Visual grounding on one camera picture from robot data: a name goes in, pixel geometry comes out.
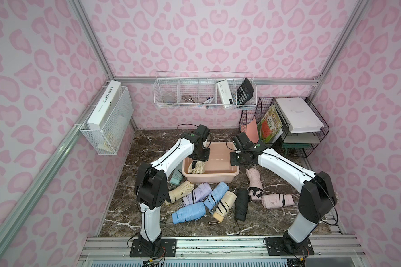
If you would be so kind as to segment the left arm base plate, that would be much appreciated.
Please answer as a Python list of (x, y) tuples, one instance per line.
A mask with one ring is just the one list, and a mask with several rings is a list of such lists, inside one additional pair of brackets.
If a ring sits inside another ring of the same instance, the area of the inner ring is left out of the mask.
[(147, 257), (175, 257), (177, 249), (177, 239), (159, 238), (154, 242), (147, 239), (138, 238), (132, 242), (130, 246), (131, 258), (147, 258)]

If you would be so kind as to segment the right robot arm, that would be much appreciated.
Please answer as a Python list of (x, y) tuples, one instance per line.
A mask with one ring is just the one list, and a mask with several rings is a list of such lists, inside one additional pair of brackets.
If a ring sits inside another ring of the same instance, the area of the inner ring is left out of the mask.
[(230, 153), (231, 165), (258, 164), (287, 181), (300, 193), (299, 213), (285, 231), (282, 241), (283, 249), (295, 253), (322, 218), (335, 208), (337, 199), (329, 174), (305, 169), (269, 145), (252, 142), (244, 132), (232, 140), (236, 149)]

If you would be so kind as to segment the pink plastic storage box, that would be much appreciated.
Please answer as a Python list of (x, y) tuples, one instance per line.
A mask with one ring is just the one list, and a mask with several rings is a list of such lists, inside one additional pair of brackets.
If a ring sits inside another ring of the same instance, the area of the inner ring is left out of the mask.
[(205, 163), (205, 172), (202, 174), (190, 174), (189, 166), (193, 160), (185, 158), (182, 162), (183, 176), (193, 184), (209, 183), (218, 184), (220, 182), (231, 183), (239, 174), (238, 166), (231, 166), (230, 152), (235, 150), (233, 143), (212, 142), (209, 160)]

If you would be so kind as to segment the beige umbrella black trim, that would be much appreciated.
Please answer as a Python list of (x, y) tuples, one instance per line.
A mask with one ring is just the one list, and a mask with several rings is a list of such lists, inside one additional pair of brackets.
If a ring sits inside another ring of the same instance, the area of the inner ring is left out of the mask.
[(194, 190), (194, 184), (189, 181), (183, 182), (179, 187), (168, 192), (165, 200), (166, 205), (175, 203), (177, 200), (189, 195)]

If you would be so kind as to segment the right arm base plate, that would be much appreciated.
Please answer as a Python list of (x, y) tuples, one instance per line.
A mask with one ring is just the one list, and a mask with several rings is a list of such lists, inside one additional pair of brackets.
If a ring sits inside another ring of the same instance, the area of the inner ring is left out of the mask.
[(269, 256), (312, 256), (315, 254), (313, 245), (309, 238), (301, 243), (295, 243), (291, 238), (265, 237), (263, 243), (267, 248)]

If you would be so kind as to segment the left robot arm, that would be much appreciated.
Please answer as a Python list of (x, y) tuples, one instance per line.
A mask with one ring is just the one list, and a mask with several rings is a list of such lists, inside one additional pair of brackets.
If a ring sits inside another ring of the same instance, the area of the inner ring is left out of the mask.
[(199, 125), (190, 132), (182, 133), (178, 141), (159, 159), (140, 165), (134, 188), (141, 213), (138, 241), (148, 252), (156, 253), (161, 248), (160, 209), (164, 202), (172, 200), (168, 177), (185, 158), (203, 162), (209, 159), (211, 150), (205, 147), (209, 135), (209, 128)]

